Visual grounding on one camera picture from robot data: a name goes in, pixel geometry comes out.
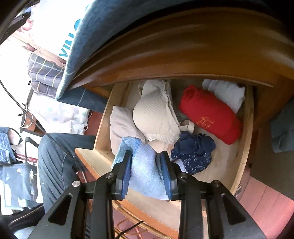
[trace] navy floral fabric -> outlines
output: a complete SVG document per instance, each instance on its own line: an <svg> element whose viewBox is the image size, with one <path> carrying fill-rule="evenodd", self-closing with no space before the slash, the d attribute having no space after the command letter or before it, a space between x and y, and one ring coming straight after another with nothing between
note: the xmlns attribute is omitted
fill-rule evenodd
<svg viewBox="0 0 294 239"><path fill-rule="evenodd" d="M216 148L214 140L205 135L193 135L184 131L171 151L172 159L182 160L189 174L196 174L208 167L211 162L211 152Z"/></svg>

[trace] metal screw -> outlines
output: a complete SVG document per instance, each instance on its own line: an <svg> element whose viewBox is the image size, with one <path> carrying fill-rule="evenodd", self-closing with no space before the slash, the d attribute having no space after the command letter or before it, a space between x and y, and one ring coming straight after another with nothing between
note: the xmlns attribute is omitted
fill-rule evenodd
<svg viewBox="0 0 294 239"><path fill-rule="evenodd" d="M188 177L188 174L187 174L186 172L181 172L181 173L179 174L179 177L180 177L180 178L187 178L187 177Z"/></svg>
<svg viewBox="0 0 294 239"><path fill-rule="evenodd" d="M211 184L212 184L213 186L215 186L215 187L219 187L219 186L221 186L221 182L218 181L218 180L213 180L213 181L211 182Z"/></svg>
<svg viewBox="0 0 294 239"><path fill-rule="evenodd" d="M112 173L112 172L108 172L108 173L105 175L105 177L111 179L111 178L114 177L114 173Z"/></svg>
<svg viewBox="0 0 294 239"><path fill-rule="evenodd" d="M73 182L74 187L78 187L80 185L81 185L81 182L79 180L76 180L76 181Z"/></svg>

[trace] person's leg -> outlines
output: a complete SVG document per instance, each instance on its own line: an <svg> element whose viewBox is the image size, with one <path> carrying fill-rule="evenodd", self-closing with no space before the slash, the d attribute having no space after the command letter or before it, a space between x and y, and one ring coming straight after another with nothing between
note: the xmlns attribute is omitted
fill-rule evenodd
<svg viewBox="0 0 294 239"><path fill-rule="evenodd" d="M59 146L46 135L39 144L38 167L43 195L45 213L61 196L73 181L78 180L77 170L84 166L75 154L75 148L93 149L95 136L51 133L52 136L67 152L66 155ZM88 213L86 223L86 237L89 237L91 217Z"/></svg>

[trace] chair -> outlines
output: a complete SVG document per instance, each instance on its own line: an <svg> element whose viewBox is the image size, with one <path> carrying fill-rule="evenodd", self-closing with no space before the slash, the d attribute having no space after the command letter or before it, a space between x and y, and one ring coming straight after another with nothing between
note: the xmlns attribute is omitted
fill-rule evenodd
<svg viewBox="0 0 294 239"><path fill-rule="evenodd" d="M25 155L15 154L16 158L25 160L24 163L18 161L11 165L3 165L4 205L12 210L33 208L40 204L36 202L38 196L37 167L34 164L37 159L27 157L26 143L28 142L39 147L30 137L26 137Z"/></svg>

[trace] plaid cloth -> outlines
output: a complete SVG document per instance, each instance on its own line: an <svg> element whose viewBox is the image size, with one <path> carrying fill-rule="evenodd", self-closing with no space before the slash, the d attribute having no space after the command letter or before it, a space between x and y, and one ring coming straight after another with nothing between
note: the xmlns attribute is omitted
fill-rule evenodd
<svg viewBox="0 0 294 239"><path fill-rule="evenodd" d="M32 80L31 87L36 94L44 94L51 98L55 98L57 88L45 85L39 81Z"/></svg>
<svg viewBox="0 0 294 239"><path fill-rule="evenodd" d="M36 94L55 98L64 70L55 63L31 53L28 60L28 74L32 78L31 87ZM103 113L107 99L83 87L67 90L59 102L80 106Z"/></svg>
<svg viewBox="0 0 294 239"><path fill-rule="evenodd" d="M28 60L28 74L33 81L57 88L63 76L64 69L54 62L32 53Z"/></svg>

